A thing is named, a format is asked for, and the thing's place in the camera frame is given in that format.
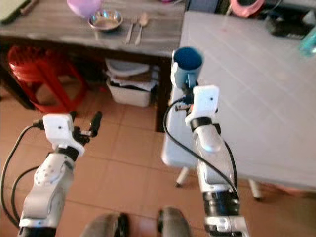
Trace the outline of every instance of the blue mug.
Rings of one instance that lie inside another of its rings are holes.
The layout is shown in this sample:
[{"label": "blue mug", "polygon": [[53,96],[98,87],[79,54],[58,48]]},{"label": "blue mug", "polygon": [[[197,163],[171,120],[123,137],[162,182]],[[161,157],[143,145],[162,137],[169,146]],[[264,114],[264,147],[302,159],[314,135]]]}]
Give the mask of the blue mug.
[{"label": "blue mug", "polygon": [[188,88],[196,85],[204,63],[201,52],[193,47],[183,47],[172,52],[171,82],[177,88],[185,83]]}]

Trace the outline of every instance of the wooden table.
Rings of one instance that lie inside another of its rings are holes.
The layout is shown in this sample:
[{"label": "wooden table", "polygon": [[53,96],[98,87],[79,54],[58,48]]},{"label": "wooden table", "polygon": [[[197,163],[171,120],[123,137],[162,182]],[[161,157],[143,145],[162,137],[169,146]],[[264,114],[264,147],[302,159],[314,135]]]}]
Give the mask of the wooden table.
[{"label": "wooden table", "polygon": [[[172,50],[179,46],[184,4],[167,5],[158,0],[103,0],[103,8],[115,9],[123,15],[122,25],[110,33],[98,32],[87,20],[76,16],[65,0],[40,0],[28,16],[0,26],[0,44],[18,44],[54,48],[92,58],[113,58],[158,65],[161,81],[158,90],[157,130],[162,131],[162,117],[171,91],[170,68]],[[134,27],[131,44],[126,45],[131,17],[147,12],[150,21],[135,46],[139,26]],[[0,76],[9,91],[33,108],[18,84],[3,70]]]}]

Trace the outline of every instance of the metal bowl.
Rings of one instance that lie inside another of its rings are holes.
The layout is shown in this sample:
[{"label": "metal bowl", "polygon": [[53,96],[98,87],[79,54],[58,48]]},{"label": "metal bowl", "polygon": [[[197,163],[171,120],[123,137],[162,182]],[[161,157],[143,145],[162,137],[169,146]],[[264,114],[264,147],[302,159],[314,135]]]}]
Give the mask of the metal bowl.
[{"label": "metal bowl", "polygon": [[123,22],[122,14],[118,11],[99,10],[90,16],[89,25],[100,31],[110,31],[120,26]]}]

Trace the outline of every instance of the plastic container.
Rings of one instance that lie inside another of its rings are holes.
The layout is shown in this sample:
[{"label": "plastic container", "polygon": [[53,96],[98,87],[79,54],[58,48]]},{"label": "plastic container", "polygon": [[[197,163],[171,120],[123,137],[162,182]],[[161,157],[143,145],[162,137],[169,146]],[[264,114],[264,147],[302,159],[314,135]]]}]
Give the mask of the plastic container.
[{"label": "plastic container", "polygon": [[105,60],[109,71],[119,77],[130,77],[145,73],[149,70],[149,65],[141,63],[130,63],[113,59]]},{"label": "plastic container", "polygon": [[110,78],[107,79],[107,86],[111,91],[114,101],[117,103],[135,105],[140,107],[146,107],[150,103],[151,93],[149,91],[111,86]]}]

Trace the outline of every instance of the tiled floor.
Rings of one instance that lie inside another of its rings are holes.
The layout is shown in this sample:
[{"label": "tiled floor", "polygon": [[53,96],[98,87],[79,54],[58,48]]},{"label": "tiled floor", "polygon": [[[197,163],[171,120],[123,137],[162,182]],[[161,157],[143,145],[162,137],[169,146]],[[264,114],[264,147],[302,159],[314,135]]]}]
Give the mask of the tiled floor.
[{"label": "tiled floor", "polygon": [[[1,166],[20,131],[41,114],[22,108],[1,90],[0,156]],[[132,236],[154,237],[158,210],[165,205],[180,208],[196,237],[203,231],[203,203],[197,177],[192,172],[185,186],[174,187],[179,169],[165,166],[160,160],[163,134],[154,132],[155,108],[116,104],[109,93],[89,92],[80,105],[75,125],[88,127],[96,110],[103,112],[98,137],[86,146],[78,159],[75,181],[57,236],[79,236],[85,224],[102,213],[124,211],[130,214]],[[10,187],[18,174],[40,164],[50,144],[44,132],[32,130],[23,139],[10,164],[5,183],[8,204]],[[16,196],[18,211],[32,186],[33,174],[19,184]],[[241,212],[253,237],[316,236],[316,199],[293,197],[265,187],[264,201],[253,200],[246,181],[240,180]],[[1,216],[0,236],[16,236],[16,229]]]}]

